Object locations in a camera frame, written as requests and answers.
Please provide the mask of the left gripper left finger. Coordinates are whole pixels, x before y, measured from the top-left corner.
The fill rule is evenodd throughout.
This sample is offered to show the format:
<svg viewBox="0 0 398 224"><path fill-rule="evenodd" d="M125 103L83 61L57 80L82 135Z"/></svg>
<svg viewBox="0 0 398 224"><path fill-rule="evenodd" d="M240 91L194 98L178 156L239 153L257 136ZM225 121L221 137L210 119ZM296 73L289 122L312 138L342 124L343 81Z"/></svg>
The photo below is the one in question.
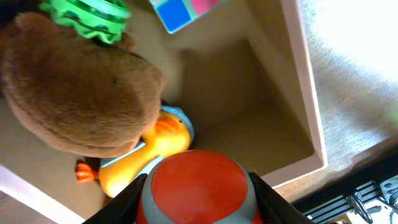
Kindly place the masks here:
<svg viewBox="0 0 398 224"><path fill-rule="evenodd" d="M104 208L83 224L133 224L147 174L139 175Z"/></svg>

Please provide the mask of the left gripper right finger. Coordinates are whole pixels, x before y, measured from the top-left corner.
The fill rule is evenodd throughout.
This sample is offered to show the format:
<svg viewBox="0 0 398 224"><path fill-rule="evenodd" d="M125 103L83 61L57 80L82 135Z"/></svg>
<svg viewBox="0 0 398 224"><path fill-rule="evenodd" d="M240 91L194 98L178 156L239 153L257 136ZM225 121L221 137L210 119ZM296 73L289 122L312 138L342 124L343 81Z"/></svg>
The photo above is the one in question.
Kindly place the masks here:
<svg viewBox="0 0 398 224"><path fill-rule="evenodd" d="M250 172L249 177L254 186L259 213L264 223L314 224L313 221L288 203L257 174Z"/></svg>

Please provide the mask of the orange ball toy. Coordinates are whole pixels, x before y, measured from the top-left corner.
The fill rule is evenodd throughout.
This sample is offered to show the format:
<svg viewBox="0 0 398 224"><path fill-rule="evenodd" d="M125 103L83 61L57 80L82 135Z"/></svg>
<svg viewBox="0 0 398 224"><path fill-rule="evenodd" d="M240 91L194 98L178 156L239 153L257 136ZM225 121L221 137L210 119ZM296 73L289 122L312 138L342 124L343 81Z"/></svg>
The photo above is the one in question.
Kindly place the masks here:
<svg viewBox="0 0 398 224"><path fill-rule="evenodd" d="M261 223L253 183L234 160L191 150L163 159L146 178L136 223Z"/></svg>

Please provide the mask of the blue orange duck toy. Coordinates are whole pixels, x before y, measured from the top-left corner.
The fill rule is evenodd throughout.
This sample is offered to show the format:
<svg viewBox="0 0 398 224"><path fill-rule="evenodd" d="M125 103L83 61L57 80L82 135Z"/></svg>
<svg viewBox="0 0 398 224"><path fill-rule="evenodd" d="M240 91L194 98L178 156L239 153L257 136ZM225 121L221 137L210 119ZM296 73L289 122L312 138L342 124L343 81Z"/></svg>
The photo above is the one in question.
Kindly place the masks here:
<svg viewBox="0 0 398 224"><path fill-rule="evenodd" d="M154 127L142 135L134 149L119 157L102 159L97 171L79 163L76 177L79 182L98 180L103 192L114 198L138 176L149 174L166 157L186 151L194 136L193 124L182 109L162 105Z"/></svg>

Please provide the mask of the brown plush toy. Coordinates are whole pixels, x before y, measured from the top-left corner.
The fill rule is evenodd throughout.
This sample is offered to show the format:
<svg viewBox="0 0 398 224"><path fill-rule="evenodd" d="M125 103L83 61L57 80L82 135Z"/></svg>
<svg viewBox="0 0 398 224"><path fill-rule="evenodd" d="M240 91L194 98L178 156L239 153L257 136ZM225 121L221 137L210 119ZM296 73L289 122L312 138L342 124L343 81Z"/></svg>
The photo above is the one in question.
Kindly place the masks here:
<svg viewBox="0 0 398 224"><path fill-rule="evenodd" d="M6 27L3 95L49 146L88 157L129 152L155 124L165 76L128 42L102 46L36 13Z"/></svg>

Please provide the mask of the green spiky ball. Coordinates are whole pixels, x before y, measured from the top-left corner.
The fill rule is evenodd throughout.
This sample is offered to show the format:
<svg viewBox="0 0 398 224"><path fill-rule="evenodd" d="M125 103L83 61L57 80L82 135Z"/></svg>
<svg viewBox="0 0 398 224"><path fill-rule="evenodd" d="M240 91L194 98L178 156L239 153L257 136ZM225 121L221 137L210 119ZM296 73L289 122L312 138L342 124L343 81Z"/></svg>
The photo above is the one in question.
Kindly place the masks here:
<svg viewBox="0 0 398 224"><path fill-rule="evenodd" d="M43 0L39 9L58 25L106 44L122 39L131 12L123 0Z"/></svg>

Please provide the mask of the pastel puzzle cube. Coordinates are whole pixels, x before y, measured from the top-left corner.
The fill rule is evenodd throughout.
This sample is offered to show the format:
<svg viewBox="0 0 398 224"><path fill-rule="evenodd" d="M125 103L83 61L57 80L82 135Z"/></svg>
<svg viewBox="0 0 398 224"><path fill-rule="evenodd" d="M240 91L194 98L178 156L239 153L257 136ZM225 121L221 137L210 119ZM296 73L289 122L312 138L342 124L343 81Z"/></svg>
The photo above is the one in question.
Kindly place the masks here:
<svg viewBox="0 0 398 224"><path fill-rule="evenodd" d="M150 0L165 30L174 34L226 0Z"/></svg>

